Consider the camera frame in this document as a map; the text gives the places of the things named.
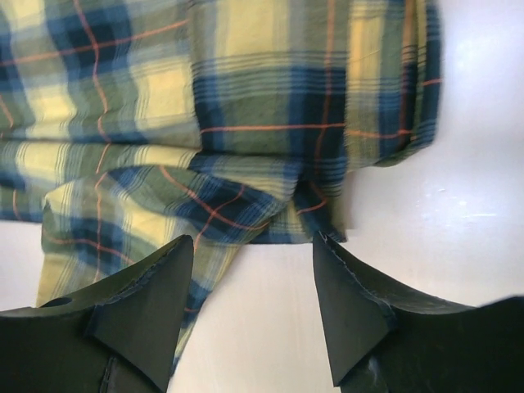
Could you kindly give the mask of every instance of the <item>orange stripe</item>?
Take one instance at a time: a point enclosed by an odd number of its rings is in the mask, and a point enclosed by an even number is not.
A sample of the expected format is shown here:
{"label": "orange stripe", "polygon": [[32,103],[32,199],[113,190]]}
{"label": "orange stripe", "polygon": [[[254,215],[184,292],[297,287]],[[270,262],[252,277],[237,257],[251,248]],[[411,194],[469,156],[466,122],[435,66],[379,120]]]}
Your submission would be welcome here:
{"label": "orange stripe", "polygon": [[84,27],[85,33],[89,37],[89,41],[91,42],[91,45],[93,46],[93,51],[95,52],[95,62],[93,64],[93,83],[95,84],[95,88],[97,89],[98,95],[100,96],[100,99],[102,100],[102,106],[104,107],[104,113],[98,117],[98,132],[101,134],[101,136],[104,138],[106,142],[110,142],[110,139],[107,137],[106,132],[104,131],[104,128],[102,126],[102,116],[104,116],[109,108],[107,105],[107,97],[104,93],[104,90],[102,89],[102,86],[100,85],[100,82],[98,81],[98,62],[100,61],[100,50],[98,49],[97,39],[95,38],[95,35],[93,34],[93,31],[91,30],[91,27],[89,26],[88,20],[85,18],[85,14],[82,11],[82,7],[80,6],[79,0],[73,0],[73,3],[75,4],[75,9],[77,14],[79,15],[80,22],[82,23],[82,26]]}
{"label": "orange stripe", "polygon": [[242,186],[240,187],[240,191],[238,192],[237,196],[235,196],[231,201],[227,201],[227,202],[224,202],[222,205],[220,205],[219,207],[217,207],[215,210],[213,210],[213,213],[210,214],[210,217],[207,219],[207,222],[206,222],[206,225],[204,225],[204,228],[202,228],[202,230],[198,233],[198,235],[196,235],[196,240],[195,240],[195,246],[194,246],[194,250],[196,251],[197,250],[197,247],[198,247],[198,243],[200,241],[200,238],[202,236],[202,234],[206,231],[206,229],[210,226],[211,224],[211,221],[213,220],[213,218],[216,216],[217,212],[222,209],[224,206],[226,205],[229,205],[230,203],[233,203],[235,202],[238,198],[240,198],[240,196],[242,195],[242,193],[244,193],[244,185],[242,184]]}
{"label": "orange stripe", "polygon": [[[99,48],[114,47],[122,43],[130,43],[137,39],[147,38],[147,37],[151,37],[152,35],[164,33],[165,31],[177,29],[178,27],[183,26],[185,24],[187,24],[187,20],[181,20],[180,22],[175,22],[172,25],[167,25],[164,27],[160,27],[159,29],[145,31],[144,33],[135,34],[127,38],[119,38],[113,41],[105,41],[104,43],[99,43],[98,47]],[[47,60],[47,59],[52,59],[54,57],[72,55],[73,53],[92,51],[93,49],[94,48],[91,45],[84,45],[83,47],[73,47],[71,49],[64,49],[62,51],[39,53],[38,55],[30,55],[30,56],[19,57],[13,60],[2,61],[0,62],[0,66],[12,66],[15,64],[30,63],[32,61]]]}
{"label": "orange stripe", "polygon": [[442,82],[442,78],[431,79],[431,80],[422,82],[422,86],[429,86],[430,84],[439,84],[440,82]]}
{"label": "orange stripe", "polygon": [[315,206],[312,206],[312,207],[308,207],[307,209],[300,209],[298,210],[296,213],[298,215],[301,215],[302,213],[307,213],[308,211],[314,211],[314,210],[318,210],[320,209],[322,206],[325,206],[326,205],[326,201],[322,201],[320,202],[318,205],[315,205]]}
{"label": "orange stripe", "polygon": [[110,143],[107,143],[106,147],[104,147],[104,150],[102,151],[102,154],[100,155],[100,160],[98,161],[97,171],[95,172],[96,174],[100,173],[100,168],[102,167],[102,160],[106,156],[107,149],[109,149],[110,145],[111,145]]}
{"label": "orange stripe", "polygon": [[23,221],[22,217],[20,216],[20,213],[18,212],[18,208],[16,207],[16,190],[13,190],[13,212],[15,213],[15,217],[19,221]]}
{"label": "orange stripe", "polygon": [[298,215],[301,215],[302,213],[307,213],[308,211],[314,211],[320,209],[322,206],[325,206],[328,202],[326,201],[326,197],[324,196],[323,192],[317,187],[317,185],[313,182],[309,182],[311,184],[311,188],[317,194],[317,197],[322,199],[322,202],[320,202],[318,205],[307,207],[305,209],[300,209],[296,213]]}
{"label": "orange stripe", "polygon": [[[51,235],[49,235],[44,228],[42,228],[42,234],[49,241],[51,241],[51,242],[53,242],[55,244],[76,244],[76,243],[80,243],[80,244],[88,244],[88,245],[96,247],[96,248],[99,247],[99,245],[97,243],[95,243],[95,242],[93,242],[91,240],[88,240],[88,239],[57,239],[57,238],[52,237]],[[122,254],[121,252],[119,252],[117,250],[113,250],[112,248],[108,248],[108,247],[104,247],[104,246],[100,246],[100,250],[105,251],[105,252],[109,252],[110,254],[113,254],[113,255],[116,255],[119,258],[121,258],[122,260],[125,260],[128,264],[134,264],[133,260],[131,260],[130,258],[128,258],[127,256],[125,256],[124,254]]]}
{"label": "orange stripe", "polygon": [[400,129],[398,133],[391,133],[388,135],[381,135],[379,133],[368,133],[360,131],[359,129],[347,129],[346,133],[352,137],[365,137],[365,138],[377,138],[377,139],[393,139],[398,138],[400,135],[409,135],[411,132],[407,129]]}
{"label": "orange stripe", "polygon": [[217,131],[286,131],[288,129],[327,129],[344,126],[344,123],[293,125],[234,125],[230,127],[211,127],[208,129],[202,129],[200,133],[214,133]]}
{"label": "orange stripe", "polygon": [[[186,186],[184,186],[183,184],[177,182],[173,177],[171,177],[171,175],[168,173],[167,170],[165,170],[165,167],[163,165],[160,165],[159,166],[159,169],[161,171],[161,173],[164,175],[164,177],[170,182],[172,183],[173,185],[175,185],[176,187],[178,188],[181,188],[183,189],[186,194],[188,194],[196,203],[198,203],[200,206],[202,206],[204,209],[206,209],[206,211],[209,213],[209,214],[213,214],[213,209],[207,205],[203,200],[201,200],[198,195],[193,192],[192,190],[190,190],[189,188],[187,188]],[[223,217],[221,214],[219,213],[216,213],[215,212],[215,216],[220,219],[220,221],[226,223],[226,224],[229,224],[231,225],[232,227],[234,228],[240,228],[240,229],[247,229],[247,230],[257,230],[257,229],[262,229],[264,228],[268,223],[265,223],[263,225],[260,225],[258,227],[248,227],[246,225],[240,225],[240,224],[237,224],[233,221],[231,221],[230,219],[226,219],[225,217]]]}
{"label": "orange stripe", "polygon": [[93,279],[93,282],[98,281],[98,277],[100,276],[100,268],[102,266],[102,253],[101,253],[101,246],[102,246],[102,194],[98,191],[98,186],[102,182],[102,180],[106,177],[107,174],[103,174],[97,181],[97,184],[95,184],[95,193],[97,194],[97,220],[98,220],[98,227],[97,227],[97,273],[95,274],[95,278]]}
{"label": "orange stripe", "polygon": [[2,108],[3,114],[7,117],[7,121],[9,122],[9,129],[12,129],[15,121],[13,120],[13,116],[11,115],[9,108],[7,107],[6,103],[3,101],[2,94],[0,94],[0,108]]}
{"label": "orange stripe", "polygon": [[335,34],[335,1],[334,0],[328,0],[327,1],[327,38],[326,38],[326,57],[324,58],[324,67],[326,69],[326,97],[324,99],[324,108],[323,108],[323,115],[322,115],[322,129],[320,131],[320,135],[317,139],[317,146],[315,148],[314,152],[314,159],[315,159],[315,173],[318,175],[320,172],[320,168],[318,166],[318,162],[320,161],[320,153],[322,152],[322,141],[324,139],[324,134],[326,133],[326,124],[328,122],[329,117],[329,104],[331,103],[331,55],[333,52],[333,41],[334,41],[334,34]]}

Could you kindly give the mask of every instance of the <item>plaid fabric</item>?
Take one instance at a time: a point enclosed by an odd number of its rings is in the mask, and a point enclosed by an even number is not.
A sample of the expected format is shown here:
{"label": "plaid fabric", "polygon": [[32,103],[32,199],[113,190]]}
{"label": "plaid fabric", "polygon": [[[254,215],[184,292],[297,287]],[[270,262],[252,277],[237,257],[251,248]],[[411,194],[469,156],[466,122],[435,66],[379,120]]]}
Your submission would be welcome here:
{"label": "plaid fabric", "polygon": [[0,218],[43,223],[39,302],[193,235],[178,359],[242,244],[344,239],[439,87],[433,0],[3,0]]}

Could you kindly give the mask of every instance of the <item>fabric fold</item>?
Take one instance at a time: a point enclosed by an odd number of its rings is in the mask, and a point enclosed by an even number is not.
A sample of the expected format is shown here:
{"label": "fabric fold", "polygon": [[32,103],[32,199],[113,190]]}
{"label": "fabric fold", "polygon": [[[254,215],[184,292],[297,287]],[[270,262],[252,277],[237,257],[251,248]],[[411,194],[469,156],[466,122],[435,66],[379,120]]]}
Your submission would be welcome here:
{"label": "fabric fold", "polygon": [[439,88],[434,0],[6,0],[0,219],[42,222],[38,302],[191,235],[176,364],[241,245],[345,239],[346,173],[430,144]]}

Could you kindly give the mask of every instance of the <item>yellow plaid fabric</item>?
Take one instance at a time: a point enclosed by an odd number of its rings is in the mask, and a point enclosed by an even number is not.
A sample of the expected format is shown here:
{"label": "yellow plaid fabric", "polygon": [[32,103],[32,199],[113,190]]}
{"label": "yellow plaid fabric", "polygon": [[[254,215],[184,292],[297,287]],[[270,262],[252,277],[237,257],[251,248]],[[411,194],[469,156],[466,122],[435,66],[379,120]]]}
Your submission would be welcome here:
{"label": "yellow plaid fabric", "polygon": [[433,0],[3,0],[0,218],[43,224],[40,302],[192,235],[176,364],[242,244],[343,240],[439,87]]}

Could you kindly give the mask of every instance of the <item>white background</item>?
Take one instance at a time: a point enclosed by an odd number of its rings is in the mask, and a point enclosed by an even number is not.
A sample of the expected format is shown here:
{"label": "white background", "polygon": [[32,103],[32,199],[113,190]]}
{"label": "white background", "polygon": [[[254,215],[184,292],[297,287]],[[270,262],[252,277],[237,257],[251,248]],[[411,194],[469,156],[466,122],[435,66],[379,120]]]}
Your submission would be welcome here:
{"label": "white background", "polygon": [[[435,144],[348,180],[346,247],[431,294],[524,293],[524,2],[440,0]],[[0,309],[32,305],[38,225],[0,223]],[[201,312],[176,393],[329,393],[311,246],[247,246]]]}

